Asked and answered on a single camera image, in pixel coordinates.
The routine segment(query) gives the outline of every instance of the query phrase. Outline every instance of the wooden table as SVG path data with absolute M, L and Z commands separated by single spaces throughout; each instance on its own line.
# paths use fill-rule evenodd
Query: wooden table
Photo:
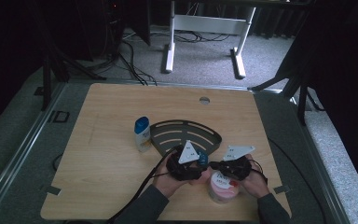
M 204 105 L 200 97 L 208 97 Z M 186 119 L 218 132 L 223 141 L 210 161 L 221 161 L 227 146 L 255 146 L 254 159 L 272 189 L 282 185 L 254 96 L 248 91 L 184 87 L 93 84 L 78 116 L 41 210 L 45 219 L 108 219 L 133 196 L 161 156 L 136 149 L 134 122 Z M 284 193 L 275 195 L 290 208 Z M 215 203 L 207 185 L 184 185 L 170 198 L 159 220 L 256 220 L 255 198 L 242 190 L 229 203 Z

